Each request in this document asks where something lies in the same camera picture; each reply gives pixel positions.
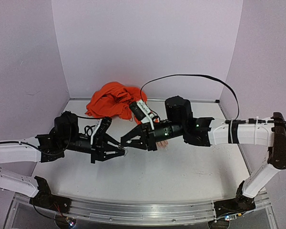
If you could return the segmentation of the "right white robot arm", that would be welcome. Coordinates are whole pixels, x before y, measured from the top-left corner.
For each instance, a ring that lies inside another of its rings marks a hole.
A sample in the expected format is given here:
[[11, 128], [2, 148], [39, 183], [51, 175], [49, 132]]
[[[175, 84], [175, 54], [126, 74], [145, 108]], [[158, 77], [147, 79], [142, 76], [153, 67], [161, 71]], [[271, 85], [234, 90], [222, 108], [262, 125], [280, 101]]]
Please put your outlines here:
[[268, 148], [268, 157], [240, 186], [238, 197], [254, 198], [281, 170], [286, 169], [286, 121], [279, 112], [272, 117], [247, 120], [194, 118], [191, 103], [180, 96], [165, 100], [167, 119], [156, 122], [151, 109], [142, 100], [130, 109], [141, 123], [121, 137], [121, 144], [156, 151], [157, 143], [182, 136], [185, 143], [211, 147], [222, 144], [260, 145]]

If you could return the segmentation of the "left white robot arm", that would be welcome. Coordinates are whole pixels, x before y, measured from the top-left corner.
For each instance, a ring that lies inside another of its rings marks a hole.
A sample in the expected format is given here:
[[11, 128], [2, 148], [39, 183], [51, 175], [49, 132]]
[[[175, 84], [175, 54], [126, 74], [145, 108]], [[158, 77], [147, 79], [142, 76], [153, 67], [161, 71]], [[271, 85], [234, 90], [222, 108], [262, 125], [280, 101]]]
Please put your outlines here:
[[[54, 119], [54, 127], [49, 134], [28, 140], [0, 142], [0, 164], [53, 162], [63, 158], [66, 150], [89, 154], [92, 164], [125, 154], [121, 143], [106, 133], [112, 123], [111, 118], [105, 117], [96, 125], [86, 126], [84, 133], [79, 132], [79, 118], [66, 111]], [[0, 188], [36, 198], [44, 208], [51, 208], [55, 203], [46, 179], [38, 176], [25, 178], [0, 168]]]

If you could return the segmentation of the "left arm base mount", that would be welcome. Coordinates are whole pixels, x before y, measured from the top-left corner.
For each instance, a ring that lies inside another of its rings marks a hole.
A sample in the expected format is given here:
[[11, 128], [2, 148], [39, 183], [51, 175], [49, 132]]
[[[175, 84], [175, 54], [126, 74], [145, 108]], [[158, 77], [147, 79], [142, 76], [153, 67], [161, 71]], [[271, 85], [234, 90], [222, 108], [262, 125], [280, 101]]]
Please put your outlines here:
[[38, 176], [35, 176], [34, 179], [37, 181], [38, 192], [30, 198], [29, 203], [31, 205], [52, 211], [59, 210], [61, 213], [69, 213], [72, 201], [70, 198], [52, 194], [46, 179]]

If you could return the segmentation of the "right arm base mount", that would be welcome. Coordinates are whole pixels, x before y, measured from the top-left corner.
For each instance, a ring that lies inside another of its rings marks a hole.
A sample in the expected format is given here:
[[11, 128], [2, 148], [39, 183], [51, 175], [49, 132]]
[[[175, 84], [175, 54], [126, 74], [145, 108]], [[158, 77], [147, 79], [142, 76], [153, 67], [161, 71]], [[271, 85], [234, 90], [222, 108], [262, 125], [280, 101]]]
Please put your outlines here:
[[216, 218], [245, 213], [256, 208], [254, 198], [243, 195], [242, 188], [244, 181], [239, 185], [235, 198], [219, 200], [214, 202]]

